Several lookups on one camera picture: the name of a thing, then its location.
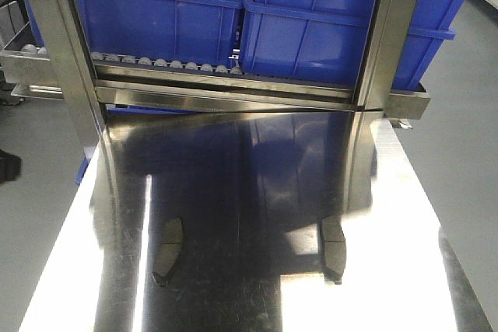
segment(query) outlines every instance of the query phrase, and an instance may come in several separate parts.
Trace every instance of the metal edge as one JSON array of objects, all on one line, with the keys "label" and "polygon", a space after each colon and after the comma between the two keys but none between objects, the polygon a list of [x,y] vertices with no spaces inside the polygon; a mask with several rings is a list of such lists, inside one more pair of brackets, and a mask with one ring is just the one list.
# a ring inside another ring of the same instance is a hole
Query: metal edge
[{"label": "metal edge", "polygon": [[384,112],[389,118],[406,118],[419,120],[422,118],[430,102],[430,95],[424,91],[392,90]]},{"label": "metal edge", "polygon": [[223,76],[209,72],[178,72],[172,68],[130,66],[124,63],[109,63],[96,61],[95,69],[99,78],[116,79],[154,79],[161,82],[190,82],[203,85],[238,87],[245,89],[260,89],[266,91],[296,93],[304,95],[330,96],[340,99],[350,99],[352,90],[347,88],[316,87],[316,82],[301,81],[293,83],[292,79],[279,79],[264,76]]},{"label": "metal edge", "polygon": [[386,107],[417,0],[376,0],[353,102]]},{"label": "metal edge", "polygon": [[12,96],[32,97],[36,99],[50,99],[50,100],[63,100],[62,91],[53,89],[51,87],[43,86],[27,86],[16,85],[12,92]]},{"label": "metal edge", "polygon": [[355,107],[350,104],[329,101],[261,96],[250,93],[227,93],[201,89],[184,89],[107,80],[96,80],[96,94],[101,103],[137,105],[144,107],[170,107],[173,109],[208,112],[221,110],[246,111],[293,108],[308,110],[355,110]]},{"label": "metal edge", "polygon": [[75,0],[29,0],[55,75],[68,104],[76,134],[90,159],[105,126],[105,110],[96,99],[96,77]]}]

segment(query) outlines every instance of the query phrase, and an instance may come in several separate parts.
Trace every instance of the black object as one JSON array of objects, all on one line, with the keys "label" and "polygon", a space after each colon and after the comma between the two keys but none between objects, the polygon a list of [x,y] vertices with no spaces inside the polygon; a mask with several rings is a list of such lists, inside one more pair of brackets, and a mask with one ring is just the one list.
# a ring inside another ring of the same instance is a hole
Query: black object
[{"label": "black object", "polygon": [[181,218],[167,221],[153,266],[153,277],[159,285],[165,286],[173,276],[183,242],[184,227]]},{"label": "black object", "polygon": [[21,174],[21,158],[0,149],[0,183],[15,180]]}]

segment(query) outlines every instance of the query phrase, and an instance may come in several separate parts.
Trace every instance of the stainless steel frame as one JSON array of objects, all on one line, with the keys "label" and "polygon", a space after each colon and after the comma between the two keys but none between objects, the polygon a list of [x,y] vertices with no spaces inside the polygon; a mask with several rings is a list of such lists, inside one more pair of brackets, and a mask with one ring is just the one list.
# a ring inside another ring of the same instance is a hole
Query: stainless steel frame
[{"label": "stainless steel frame", "polygon": [[[425,93],[390,94],[416,0],[377,0],[355,92],[318,88],[302,82],[297,85],[290,79],[233,78],[167,68],[94,65],[74,0],[30,0],[30,3],[51,54],[54,76],[71,108],[88,156],[93,153],[104,126],[101,103],[202,111],[388,110],[397,112],[388,113],[392,117],[418,118],[429,100]],[[15,58],[25,61],[24,56]],[[38,59],[37,63],[46,68],[46,60]],[[41,82],[39,85],[55,86]]]},{"label": "stainless steel frame", "polygon": [[416,1],[377,0],[354,98],[365,110],[386,107]]},{"label": "stainless steel frame", "polygon": [[55,76],[68,103],[76,133],[91,158],[105,126],[105,113],[96,99],[96,74],[74,0],[29,0]]}]

